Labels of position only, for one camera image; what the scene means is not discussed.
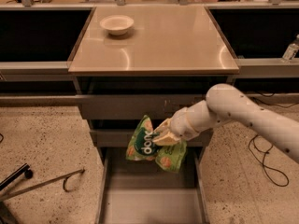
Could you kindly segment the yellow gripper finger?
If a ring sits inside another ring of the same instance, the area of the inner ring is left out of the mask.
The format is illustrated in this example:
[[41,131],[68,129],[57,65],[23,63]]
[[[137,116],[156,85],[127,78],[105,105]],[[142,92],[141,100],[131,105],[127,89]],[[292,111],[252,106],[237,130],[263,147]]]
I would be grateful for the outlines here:
[[173,146],[180,142],[180,138],[171,132],[155,133],[153,143],[157,146]]
[[169,131],[171,119],[165,119],[154,131],[156,133],[164,133]]

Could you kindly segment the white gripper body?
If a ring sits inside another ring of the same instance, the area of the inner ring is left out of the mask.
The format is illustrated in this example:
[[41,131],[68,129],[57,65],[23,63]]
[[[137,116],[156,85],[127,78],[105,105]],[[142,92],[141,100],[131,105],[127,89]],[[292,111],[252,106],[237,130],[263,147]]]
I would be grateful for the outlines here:
[[189,141],[199,135],[194,124],[194,112],[188,107],[177,111],[170,121],[170,132],[175,136]]

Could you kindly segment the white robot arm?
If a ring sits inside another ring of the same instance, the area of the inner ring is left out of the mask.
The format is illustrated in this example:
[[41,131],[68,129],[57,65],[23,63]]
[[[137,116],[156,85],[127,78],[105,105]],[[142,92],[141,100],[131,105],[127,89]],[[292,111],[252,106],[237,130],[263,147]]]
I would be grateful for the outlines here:
[[197,137],[201,132],[238,121],[299,162],[299,122],[256,105],[244,93],[228,84],[211,87],[206,99],[183,107],[155,130],[153,142],[172,146]]

